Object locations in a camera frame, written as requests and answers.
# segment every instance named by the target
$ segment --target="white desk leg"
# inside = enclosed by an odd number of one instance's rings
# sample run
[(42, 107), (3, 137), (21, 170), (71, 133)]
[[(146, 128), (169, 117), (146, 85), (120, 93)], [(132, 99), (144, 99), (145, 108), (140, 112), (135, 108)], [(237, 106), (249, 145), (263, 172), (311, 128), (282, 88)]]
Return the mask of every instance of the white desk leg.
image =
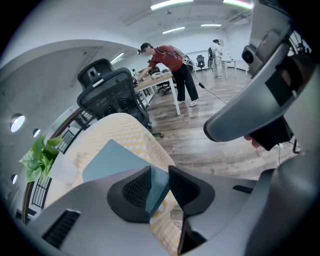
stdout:
[(148, 102), (148, 100), (147, 100), (147, 97), (146, 97), (146, 94), (145, 94), (144, 90), (142, 90), (141, 93), (142, 93), (142, 96), (143, 96), (143, 98), (144, 98), (144, 100), (145, 100), (145, 102), (146, 102), (146, 105), (147, 105), (148, 107), (150, 107), (150, 104), (149, 104), (149, 102)]
[(234, 78), (237, 78), (237, 62), (234, 62)]
[(172, 95), (173, 95), (173, 100), (174, 100), (174, 103), (175, 103), (176, 113), (177, 113), (178, 116), (180, 116), (180, 108), (179, 108), (179, 104), (178, 104), (178, 97), (177, 97), (177, 94), (176, 94), (175, 84), (174, 84), (174, 81), (172, 81), (172, 78), (170, 78), (169, 83), (170, 83), (170, 87), (171, 87), (171, 91), (172, 91)]
[(227, 63), (224, 63), (224, 77), (225, 77), (225, 79), (228, 79)]

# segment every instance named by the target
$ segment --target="man in red shirt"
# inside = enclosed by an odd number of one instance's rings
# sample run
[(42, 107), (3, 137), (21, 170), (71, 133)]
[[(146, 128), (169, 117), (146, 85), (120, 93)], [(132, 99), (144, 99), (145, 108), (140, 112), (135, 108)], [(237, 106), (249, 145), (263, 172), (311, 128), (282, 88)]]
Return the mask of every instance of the man in red shirt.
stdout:
[(138, 81), (145, 77), (146, 74), (158, 63), (163, 63), (171, 70), (176, 81), (178, 103), (180, 104), (185, 101), (186, 87), (191, 98), (189, 106), (193, 107), (197, 104), (199, 99), (198, 92), (189, 68), (183, 63), (184, 55), (179, 49), (168, 45), (161, 45), (157, 48), (153, 48), (150, 43), (145, 42), (141, 45), (141, 52), (145, 56), (153, 55), (153, 57), (149, 66), (139, 75)]

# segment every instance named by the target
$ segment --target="blue cloth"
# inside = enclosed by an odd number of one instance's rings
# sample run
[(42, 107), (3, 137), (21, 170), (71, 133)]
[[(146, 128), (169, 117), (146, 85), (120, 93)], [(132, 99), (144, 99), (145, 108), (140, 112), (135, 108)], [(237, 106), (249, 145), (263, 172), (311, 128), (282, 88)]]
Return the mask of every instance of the blue cloth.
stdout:
[(82, 172), (83, 182), (94, 181), (135, 168), (151, 166), (151, 190), (145, 211), (150, 218), (169, 192), (169, 174), (135, 155), (113, 139), (110, 139)]

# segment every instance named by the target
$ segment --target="black cap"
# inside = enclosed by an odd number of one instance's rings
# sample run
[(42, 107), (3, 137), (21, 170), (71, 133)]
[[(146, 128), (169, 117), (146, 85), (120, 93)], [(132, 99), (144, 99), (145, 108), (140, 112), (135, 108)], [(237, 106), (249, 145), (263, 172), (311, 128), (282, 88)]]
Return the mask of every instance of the black cap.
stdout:
[(141, 47), (140, 47), (141, 52), (143, 52), (143, 51), (144, 51), (144, 49), (145, 49), (145, 48), (147, 48), (148, 46), (150, 46), (151, 48), (153, 48), (153, 47), (152, 47), (152, 45), (151, 45), (150, 43), (148, 43), (148, 42), (144, 42), (144, 43), (141, 45)]

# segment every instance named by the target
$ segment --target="human hand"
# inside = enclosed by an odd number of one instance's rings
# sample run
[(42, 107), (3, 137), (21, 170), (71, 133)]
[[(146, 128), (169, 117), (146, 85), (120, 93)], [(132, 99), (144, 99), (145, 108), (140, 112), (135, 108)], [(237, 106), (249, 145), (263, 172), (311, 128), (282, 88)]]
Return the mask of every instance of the human hand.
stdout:
[(255, 148), (260, 147), (260, 144), (254, 138), (252, 138), (250, 135), (245, 135), (243, 137), (246, 141), (251, 141), (251, 144), (253, 147), (255, 147)]

